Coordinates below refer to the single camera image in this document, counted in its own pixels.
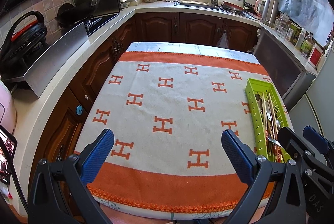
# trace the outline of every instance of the phone screen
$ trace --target phone screen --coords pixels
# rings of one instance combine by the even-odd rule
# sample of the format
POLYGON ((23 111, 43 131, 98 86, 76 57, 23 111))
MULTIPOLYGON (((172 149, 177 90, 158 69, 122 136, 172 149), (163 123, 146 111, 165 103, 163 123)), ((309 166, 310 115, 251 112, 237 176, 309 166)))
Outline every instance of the phone screen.
MULTIPOLYGON (((0 138, 5 143, 6 148, 9 152, 9 155, 13 159, 13 155, 15 152, 16 147, 16 140, 15 138, 8 133, 4 128, 0 127, 0 138)), ((2 149, 0 148, 0 181, 4 184, 9 184, 10 179, 10 171, 8 167, 8 162, 6 160, 5 154, 3 153, 2 149)))

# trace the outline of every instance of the electrical cord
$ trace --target electrical cord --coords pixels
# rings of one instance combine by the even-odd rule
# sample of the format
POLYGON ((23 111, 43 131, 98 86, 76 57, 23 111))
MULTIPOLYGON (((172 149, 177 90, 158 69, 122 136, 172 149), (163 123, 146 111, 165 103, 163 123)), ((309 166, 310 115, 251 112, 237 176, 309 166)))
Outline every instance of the electrical cord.
POLYGON ((9 170, 10 170, 10 173, 12 174, 12 178, 13 178, 17 193, 19 195, 19 198, 20 198, 20 200, 23 204, 23 207, 24 207, 25 211, 28 213, 28 204, 27 204, 27 201, 25 200, 25 197, 23 195, 19 180, 17 178, 15 167, 14 167, 13 161, 12 161, 12 157, 9 155, 7 147, 6 147, 5 143, 3 142, 3 140, 1 138, 0 138, 0 148, 3 151, 3 153, 5 154, 5 158, 8 162, 9 170))

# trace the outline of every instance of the cutlery tray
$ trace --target cutlery tray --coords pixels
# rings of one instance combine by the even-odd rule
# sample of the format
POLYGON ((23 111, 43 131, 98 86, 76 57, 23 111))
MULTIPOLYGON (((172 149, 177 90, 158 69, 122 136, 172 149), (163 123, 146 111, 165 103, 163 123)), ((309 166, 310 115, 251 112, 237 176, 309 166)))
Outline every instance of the cutlery tray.
MULTIPOLYGON (((258 107, 258 103, 255 99, 255 94, 259 94, 262 96, 262 92, 264 92, 264 97, 267 98, 267 91, 271 95, 271 99, 273 102, 273 106, 278 106, 277 117, 276 119, 281 123, 281 127, 288 127, 288 121, 284 113, 283 106, 281 104, 280 98, 277 95, 277 92, 273 86, 273 84, 268 83, 266 81, 256 80, 256 79, 248 79, 247 85, 245 88, 246 96, 248 99, 249 110, 252 115, 255 142, 256 142, 256 154, 264 155, 271 162, 274 161, 274 155, 272 153, 271 156, 268 156, 267 147, 266 147, 266 131, 263 126, 261 112, 258 107)), ((289 154, 281 148, 283 161, 286 162, 291 157, 289 154)))

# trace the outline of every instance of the tablecloth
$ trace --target tablecloth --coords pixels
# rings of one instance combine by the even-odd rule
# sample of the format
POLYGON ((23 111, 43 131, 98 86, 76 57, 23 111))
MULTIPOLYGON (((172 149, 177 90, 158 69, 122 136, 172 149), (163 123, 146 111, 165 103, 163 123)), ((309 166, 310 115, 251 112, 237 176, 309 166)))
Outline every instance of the tablecloth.
MULTIPOLYGON (((87 187, 99 202, 160 219, 226 216, 247 185, 221 146, 232 129, 256 150, 244 89, 271 81, 259 64, 170 52, 125 52, 103 85, 76 145, 105 128, 115 144, 87 187)), ((268 188, 263 198, 268 198, 268 188)))

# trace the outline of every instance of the screw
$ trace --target screw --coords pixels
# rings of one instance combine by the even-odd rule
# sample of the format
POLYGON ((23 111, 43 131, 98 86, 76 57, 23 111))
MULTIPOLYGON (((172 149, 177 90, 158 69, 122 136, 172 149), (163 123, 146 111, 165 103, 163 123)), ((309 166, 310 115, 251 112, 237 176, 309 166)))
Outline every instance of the screw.
POLYGON ((72 154, 68 158, 70 159, 70 161, 75 161, 76 159, 78 159, 78 155, 77 154, 72 154))
POLYGON ((308 174, 309 176, 313 175, 312 170, 310 170, 309 168, 305 170, 305 173, 308 174))
POLYGON ((296 161, 293 160, 293 159, 290 159, 290 160, 289 160, 289 164, 290 164, 290 165, 296 165, 296 161))
POLYGON ((265 162, 265 160, 267 160, 267 158, 264 157, 263 155, 259 155, 259 156, 258 156, 258 160, 259 160, 260 162, 265 162))
POLYGON ((43 158, 43 159, 39 160, 40 165, 44 165, 45 163, 46 163, 46 159, 43 158))

